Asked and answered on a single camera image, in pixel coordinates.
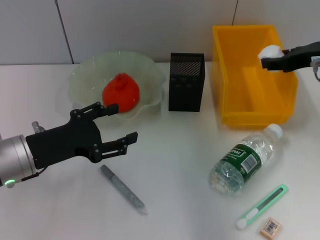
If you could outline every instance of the robotic arm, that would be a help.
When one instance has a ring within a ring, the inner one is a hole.
[[[282,70],[285,73],[312,67],[315,78],[320,82],[317,74],[320,67],[320,41],[283,50],[282,52],[284,53],[282,57],[262,58],[262,67],[268,71]]]
[[[83,109],[70,112],[67,124],[44,130],[37,122],[32,126],[35,134],[0,137],[0,187],[13,188],[18,182],[38,177],[48,166],[83,156],[92,163],[127,153],[128,145],[137,142],[133,132],[115,141],[102,142],[94,119],[117,114],[117,104],[104,107],[96,102]]]

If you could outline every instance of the yellow plastic bin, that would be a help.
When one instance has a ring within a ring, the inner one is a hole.
[[[283,124],[294,113],[298,79],[270,72],[258,59],[268,45],[282,47],[271,25],[213,27],[212,90],[221,122],[235,128]]]

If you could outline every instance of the pen holder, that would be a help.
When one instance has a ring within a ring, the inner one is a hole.
[[[169,111],[199,112],[205,77],[203,53],[171,53]]]

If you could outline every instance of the white table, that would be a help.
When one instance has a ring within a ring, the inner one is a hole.
[[[158,65],[168,76],[169,64]],[[75,67],[0,66],[2,138],[33,134],[32,121],[46,129],[65,124],[72,109],[66,81]],[[268,217],[283,224],[279,240],[319,239],[320,83],[312,70],[299,71],[282,157],[261,169],[240,195],[226,197],[210,188],[209,172],[249,132],[219,124],[206,67],[199,113],[169,112],[166,82],[161,108],[126,122],[116,116],[98,121],[103,141],[138,132],[127,155],[97,164],[75,157],[13,189],[1,187],[1,239],[253,240],[262,239],[257,232]],[[99,173],[102,164],[139,196],[148,216],[139,215]],[[236,218],[280,184],[289,193],[246,230],[236,230]]]

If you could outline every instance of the bottle label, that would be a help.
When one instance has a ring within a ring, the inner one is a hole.
[[[242,175],[245,183],[262,165],[259,155],[244,144],[236,145],[221,160],[233,165]]]

